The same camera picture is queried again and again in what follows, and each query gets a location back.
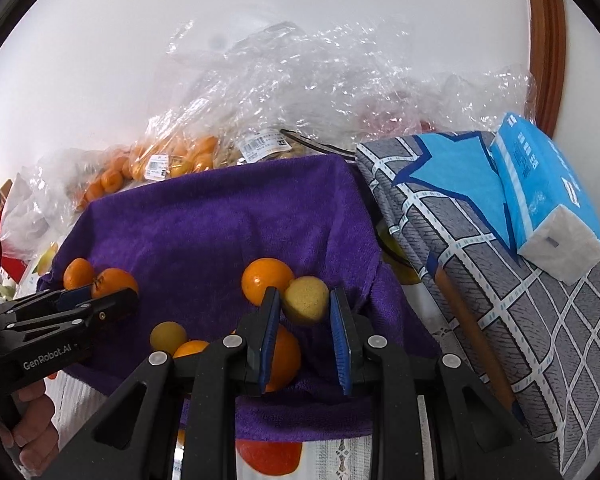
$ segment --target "blue star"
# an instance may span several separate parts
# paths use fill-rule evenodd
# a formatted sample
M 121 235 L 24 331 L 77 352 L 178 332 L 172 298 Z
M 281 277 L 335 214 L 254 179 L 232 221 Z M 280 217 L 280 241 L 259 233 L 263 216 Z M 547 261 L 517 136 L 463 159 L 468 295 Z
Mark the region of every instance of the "blue star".
M 394 186 L 414 182 L 464 200 L 517 260 L 502 183 L 480 132 L 458 136 L 422 134 L 413 138 L 422 155 L 398 172 Z

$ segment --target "white wall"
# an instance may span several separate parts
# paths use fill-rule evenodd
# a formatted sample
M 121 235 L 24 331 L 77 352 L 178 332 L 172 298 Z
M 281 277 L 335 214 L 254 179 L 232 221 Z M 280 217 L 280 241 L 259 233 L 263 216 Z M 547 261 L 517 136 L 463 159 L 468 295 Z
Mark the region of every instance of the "white wall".
M 264 9 L 307 31 L 398 17 L 423 73 L 528 60 L 527 0 L 38 0 L 0 50 L 0 178 L 49 150 L 135 140 L 170 36 L 228 8 Z
M 567 67 L 554 139 L 600 215 L 600 35 L 573 0 L 565 4 Z

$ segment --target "brown wood trim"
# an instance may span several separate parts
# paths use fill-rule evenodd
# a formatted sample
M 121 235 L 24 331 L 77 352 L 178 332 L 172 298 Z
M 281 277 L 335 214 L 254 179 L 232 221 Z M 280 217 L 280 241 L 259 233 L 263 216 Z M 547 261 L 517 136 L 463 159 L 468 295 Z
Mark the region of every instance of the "brown wood trim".
M 531 66 L 536 80 L 536 123 L 554 136 L 560 112 L 567 53 L 563 0 L 529 0 L 531 7 Z

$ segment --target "white sticker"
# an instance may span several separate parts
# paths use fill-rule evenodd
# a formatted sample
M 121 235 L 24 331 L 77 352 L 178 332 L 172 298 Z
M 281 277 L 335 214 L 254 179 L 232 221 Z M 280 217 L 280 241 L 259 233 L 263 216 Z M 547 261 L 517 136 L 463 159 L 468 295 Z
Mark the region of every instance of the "white sticker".
M 149 157 L 149 163 L 144 168 L 144 177 L 147 180 L 156 180 L 160 182 L 167 178 L 169 169 L 169 155 L 152 155 Z
M 291 146 L 279 131 L 268 128 L 239 141 L 238 149 L 248 164 L 258 162 L 272 153 L 288 152 Z

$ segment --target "clear plastic bag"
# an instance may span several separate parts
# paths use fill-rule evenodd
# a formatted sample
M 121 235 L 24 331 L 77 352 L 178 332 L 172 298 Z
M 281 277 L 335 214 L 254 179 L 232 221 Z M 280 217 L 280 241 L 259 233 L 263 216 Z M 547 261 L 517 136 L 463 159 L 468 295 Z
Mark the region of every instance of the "clear plastic bag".
M 122 188 L 129 148 L 62 150 L 17 174 L 0 222 L 2 254 L 28 262 L 67 234 L 86 205 Z
M 493 131 L 509 111 L 533 118 L 533 79 L 522 67 L 412 77 L 410 38 L 399 22 L 317 34 L 283 22 L 225 52 L 190 46 L 198 41 L 195 23 L 171 40 L 161 70 L 165 80 L 179 76 L 171 91 L 164 80 L 158 85 L 171 105 L 132 150 L 136 180 L 306 154 L 276 133 L 281 128 L 353 150 L 433 130 Z

